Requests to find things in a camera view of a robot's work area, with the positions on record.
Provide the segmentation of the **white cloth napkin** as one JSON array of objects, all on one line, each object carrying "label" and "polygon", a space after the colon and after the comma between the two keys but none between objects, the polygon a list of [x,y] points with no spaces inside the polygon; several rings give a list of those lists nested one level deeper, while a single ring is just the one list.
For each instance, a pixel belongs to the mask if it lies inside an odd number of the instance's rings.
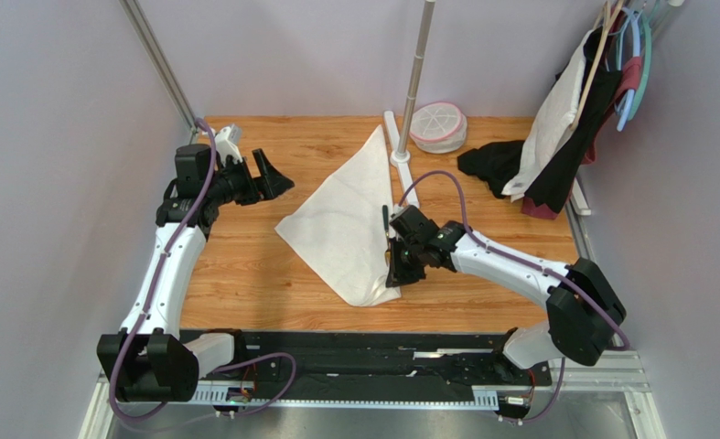
[{"label": "white cloth napkin", "polygon": [[391,205],[390,164],[379,125],[275,231],[348,305],[376,306],[402,296],[386,285],[382,209]]}]

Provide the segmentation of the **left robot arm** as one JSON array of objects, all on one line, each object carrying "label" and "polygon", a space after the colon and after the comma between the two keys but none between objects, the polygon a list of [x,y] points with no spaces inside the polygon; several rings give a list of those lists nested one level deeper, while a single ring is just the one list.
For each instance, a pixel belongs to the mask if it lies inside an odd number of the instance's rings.
[{"label": "left robot arm", "polygon": [[222,155],[208,145],[179,147],[176,176],[156,210],[155,245],[144,284],[115,334],[104,334],[97,357],[118,402],[188,402],[198,383],[228,367],[240,353],[240,332],[213,329],[184,342],[180,319],[188,285],[220,207],[268,201],[295,183],[253,150],[247,159]]}]

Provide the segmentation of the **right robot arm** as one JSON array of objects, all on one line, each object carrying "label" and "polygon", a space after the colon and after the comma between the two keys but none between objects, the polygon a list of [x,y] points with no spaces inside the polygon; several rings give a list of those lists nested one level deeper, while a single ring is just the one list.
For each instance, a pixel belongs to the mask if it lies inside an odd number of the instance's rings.
[{"label": "right robot arm", "polygon": [[384,227],[390,234],[387,286],[415,284],[426,268],[443,268],[500,285],[545,311],[545,320],[510,330],[500,345],[500,354],[519,369],[560,358],[594,366],[626,318],[606,276],[589,259],[534,257],[458,221],[439,226],[415,206],[398,209]]}]

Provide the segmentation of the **white stand with metal pole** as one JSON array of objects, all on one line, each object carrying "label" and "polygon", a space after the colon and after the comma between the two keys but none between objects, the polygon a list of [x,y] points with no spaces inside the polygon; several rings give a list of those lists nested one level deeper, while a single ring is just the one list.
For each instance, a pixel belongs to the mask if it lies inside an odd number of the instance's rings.
[{"label": "white stand with metal pole", "polygon": [[403,108],[402,127],[399,128],[397,126],[393,111],[387,110],[382,114],[383,125],[391,148],[389,161],[397,170],[399,182],[403,190],[403,201],[417,208],[420,207],[420,202],[414,188],[414,177],[410,167],[411,154],[408,151],[407,142],[413,120],[435,5],[436,0],[427,0],[424,1],[423,4],[423,12],[414,50],[413,65]]}]

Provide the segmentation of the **white mesh pink rimmed basket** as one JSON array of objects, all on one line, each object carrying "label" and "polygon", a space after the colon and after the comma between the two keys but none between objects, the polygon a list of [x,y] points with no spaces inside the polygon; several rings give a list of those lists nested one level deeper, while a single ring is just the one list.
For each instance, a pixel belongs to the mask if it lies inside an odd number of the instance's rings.
[{"label": "white mesh pink rimmed basket", "polygon": [[413,114],[409,137],[426,153],[454,152],[466,142],[467,117],[451,102],[427,104]]}]

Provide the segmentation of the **black cloth on table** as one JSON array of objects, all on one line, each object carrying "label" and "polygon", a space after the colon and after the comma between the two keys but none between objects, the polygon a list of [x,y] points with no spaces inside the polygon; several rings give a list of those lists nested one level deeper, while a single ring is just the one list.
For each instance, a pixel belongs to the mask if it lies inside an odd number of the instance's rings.
[{"label": "black cloth on table", "polygon": [[495,198],[503,199],[506,184],[520,171],[523,140],[493,142],[457,157],[457,169],[486,183]]}]

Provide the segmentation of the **black hanging garment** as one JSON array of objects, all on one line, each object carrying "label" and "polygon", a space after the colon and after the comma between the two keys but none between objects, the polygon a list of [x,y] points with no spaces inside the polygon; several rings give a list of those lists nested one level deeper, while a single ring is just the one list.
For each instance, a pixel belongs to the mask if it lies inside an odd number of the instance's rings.
[{"label": "black hanging garment", "polygon": [[[598,42],[589,45],[592,52],[587,55],[583,88],[587,71],[594,60],[597,44]],[[563,210],[571,195],[576,172],[582,165],[586,150],[596,134],[603,113],[612,101],[621,78],[620,71],[607,71],[602,67],[597,69],[578,127],[524,193],[522,213],[538,219],[553,220]]]}]

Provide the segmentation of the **white hanging towel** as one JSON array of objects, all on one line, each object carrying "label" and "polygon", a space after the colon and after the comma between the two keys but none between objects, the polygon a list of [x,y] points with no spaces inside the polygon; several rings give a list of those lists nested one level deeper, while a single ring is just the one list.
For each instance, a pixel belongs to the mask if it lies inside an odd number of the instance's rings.
[{"label": "white hanging towel", "polygon": [[589,47],[600,39],[598,29],[585,34],[566,67],[543,101],[523,143],[519,171],[502,189],[501,194],[513,201],[521,198],[534,180],[570,139],[583,93]]}]

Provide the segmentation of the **dark red hanging garment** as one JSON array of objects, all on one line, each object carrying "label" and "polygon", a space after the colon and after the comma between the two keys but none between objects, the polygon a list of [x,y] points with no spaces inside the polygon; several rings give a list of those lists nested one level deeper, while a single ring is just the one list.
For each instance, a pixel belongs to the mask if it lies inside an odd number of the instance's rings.
[{"label": "dark red hanging garment", "polygon": [[600,124],[598,125],[596,134],[593,136],[592,142],[586,150],[582,165],[591,165],[596,161],[596,139],[597,135],[608,121],[610,115],[614,112],[614,106],[621,102],[621,99],[628,91],[636,91],[640,85],[641,79],[641,57],[632,57],[622,68],[622,78],[614,93],[613,99],[603,113]]}]

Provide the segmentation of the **blue plastic hanger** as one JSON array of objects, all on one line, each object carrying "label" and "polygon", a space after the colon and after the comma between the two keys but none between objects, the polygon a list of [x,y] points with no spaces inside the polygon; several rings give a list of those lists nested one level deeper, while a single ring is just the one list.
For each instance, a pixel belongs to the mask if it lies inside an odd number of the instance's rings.
[{"label": "blue plastic hanger", "polygon": [[615,37],[613,63],[617,70],[622,71],[622,81],[613,103],[618,132],[622,132],[635,116],[645,91],[648,77],[646,27],[640,10],[623,6],[616,29],[610,32],[610,36]]}]

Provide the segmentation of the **green plastic hanger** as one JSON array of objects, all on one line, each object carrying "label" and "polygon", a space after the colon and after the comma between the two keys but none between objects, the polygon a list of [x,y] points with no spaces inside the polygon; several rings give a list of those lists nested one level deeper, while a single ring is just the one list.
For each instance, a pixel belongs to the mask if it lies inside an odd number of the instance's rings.
[{"label": "green plastic hanger", "polygon": [[659,9],[661,8],[661,1],[652,1],[652,7],[650,10],[647,9],[646,4],[643,4],[642,8],[637,10],[638,19],[640,25],[640,57],[641,57],[641,74],[639,80],[639,86],[636,89],[633,97],[630,110],[626,121],[632,121],[635,117],[641,102],[644,98],[644,94],[647,90],[650,70],[651,70],[651,55],[653,46],[653,32],[652,24],[656,17]]}]

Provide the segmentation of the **wooden hanger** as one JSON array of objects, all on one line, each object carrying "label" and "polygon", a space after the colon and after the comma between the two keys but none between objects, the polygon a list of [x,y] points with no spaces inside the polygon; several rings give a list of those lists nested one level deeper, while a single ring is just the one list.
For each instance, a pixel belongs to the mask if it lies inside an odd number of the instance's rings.
[{"label": "wooden hanger", "polygon": [[600,39],[598,40],[598,44],[596,47],[596,52],[595,52],[595,56],[594,56],[592,65],[589,68],[589,70],[587,71],[586,80],[584,82],[584,88],[582,90],[582,93],[580,96],[580,101],[578,103],[575,119],[569,126],[569,128],[572,132],[575,131],[576,128],[578,127],[579,121],[581,119],[581,116],[582,116],[583,111],[586,106],[588,94],[590,92],[590,89],[594,82],[594,78],[596,76],[599,61],[600,61],[601,56],[603,55],[604,50],[606,48],[608,34],[612,30],[614,23],[617,21],[618,16],[621,12],[621,8],[624,4],[625,4],[625,2],[623,0],[605,1],[602,6],[601,13],[598,15],[598,17],[595,20],[593,29],[601,30]]}]

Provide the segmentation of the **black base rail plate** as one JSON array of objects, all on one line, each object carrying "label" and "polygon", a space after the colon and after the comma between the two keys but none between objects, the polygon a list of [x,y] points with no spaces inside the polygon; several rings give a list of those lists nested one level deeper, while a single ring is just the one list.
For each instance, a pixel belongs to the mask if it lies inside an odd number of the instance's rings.
[{"label": "black base rail plate", "polygon": [[553,366],[511,365],[500,334],[380,332],[240,332],[235,363],[245,369],[211,374],[243,383],[255,398],[282,393],[305,402],[470,402],[473,390],[550,390]]}]

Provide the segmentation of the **aluminium frame rail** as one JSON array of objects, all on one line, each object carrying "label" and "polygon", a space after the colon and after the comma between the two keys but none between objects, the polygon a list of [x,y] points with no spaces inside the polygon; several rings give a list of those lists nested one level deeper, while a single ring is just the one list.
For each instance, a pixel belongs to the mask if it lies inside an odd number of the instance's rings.
[{"label": "aluminium frame rail", "polygon": [[196,114],[188,101],[186,93],[177,80],[176,73],[168,62],[167,55],[162,49],[141,3],[137,0],[120,0],[119,3],[153,63],[171,101],[175,104],[181,119],[190,130],[192,136],[195,136],[197,132],[195,125]]}]

